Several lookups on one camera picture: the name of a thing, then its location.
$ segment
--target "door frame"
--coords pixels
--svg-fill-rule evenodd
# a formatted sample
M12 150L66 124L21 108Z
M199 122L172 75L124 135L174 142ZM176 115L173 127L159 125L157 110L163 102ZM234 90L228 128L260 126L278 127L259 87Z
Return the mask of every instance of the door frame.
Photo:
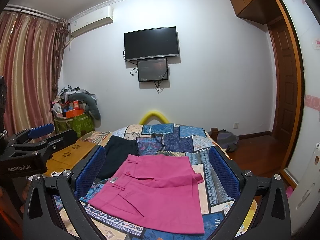
M289 35L292 41L292 46L293 46L293 52L294 52L294 58L296 62L296 68L297 68L297 107L296 107L296 113L295 113L295 119L294 119L294 125L293 125L293 130L292 130L292 135L290 138L290 142L287 148L287 152L285 154L284 160L281 164L280 168L280 174L284 177L284 179L292 186L295 188L297 186L296 181L294 181L291 176L287 172L287 166L291 160L292 154L294 152L295 146L297 144L299 132L300 132L300 127L301 127L301 120L302 120L302 115L303 115L303 105L304 105L304 71L303 71L303 62L302 62L302 55L301 55L301 50L300 50L300 45L299 45L299 40L297 37L297 34L295 32L295 29L293 27L293 23L291 21L291 18L289 16L288 11L285 8L285 5L281 0L276 0L282 16L274 19L273 21L269 22L267 25L268 27L271 24L276 23L277 21L284 19ZM277 96L276 96L276 113L275 113L275 120L278 115L278 107L279 107L279 68L278 68L278 62L277 62L277 57L276 57L276 50L274 46L274 39L273 36L270 33L271 41L272 41L272 47L274 50L275 54L275 62L276 62L276 82L277 82ZM274 121L273 124L273 133L275 132L275 124L276 122Z

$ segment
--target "air conditioner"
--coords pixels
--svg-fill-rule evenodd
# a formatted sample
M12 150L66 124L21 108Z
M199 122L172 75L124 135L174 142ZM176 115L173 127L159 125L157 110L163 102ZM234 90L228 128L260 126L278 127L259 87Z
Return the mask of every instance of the air conditioner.
M113 22L113 8L108 5L88 13L71 23L71 35L77 37L83 33Z

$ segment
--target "wooden bed frame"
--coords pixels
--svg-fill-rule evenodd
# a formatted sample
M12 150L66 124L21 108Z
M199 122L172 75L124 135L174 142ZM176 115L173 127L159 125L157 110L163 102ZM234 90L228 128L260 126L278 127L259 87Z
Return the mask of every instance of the wooden bed frame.
M218 141L218 128L211 128L210 131L211 131L211 134L210 134L211 139L214 140L215 142L217 142Z

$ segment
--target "striped curtain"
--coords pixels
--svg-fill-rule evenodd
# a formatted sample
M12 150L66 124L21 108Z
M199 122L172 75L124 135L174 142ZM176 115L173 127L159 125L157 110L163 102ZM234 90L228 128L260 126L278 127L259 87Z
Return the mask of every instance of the striped curtain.
M58 93L58 80L60 77L64 47L66 38L68 37L68 21L61 19L57 24L56 35L53 44L53 60L52 60L52 95L51 100L55 100Z
M0 14L0 75L8 86L9 135L52 122L52 53L57 24L20 13Z

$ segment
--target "metal screw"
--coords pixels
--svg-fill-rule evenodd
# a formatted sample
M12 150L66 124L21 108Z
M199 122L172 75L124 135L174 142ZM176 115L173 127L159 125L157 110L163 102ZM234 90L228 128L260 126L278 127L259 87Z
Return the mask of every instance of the metal screw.
M244 173L244 175L247 176L247 177L251 177L251 176L252 176L252 171L245 170L243 173Z
M63 173L62 173L62 175L63 176L69 176L71 174L71 170L65 170L65 171L63 171Z
M37 173L36 175L33 176L34 179L40 179L41 174Z
M281 180L281 176L279 174L275 174L275 179L276 180Z

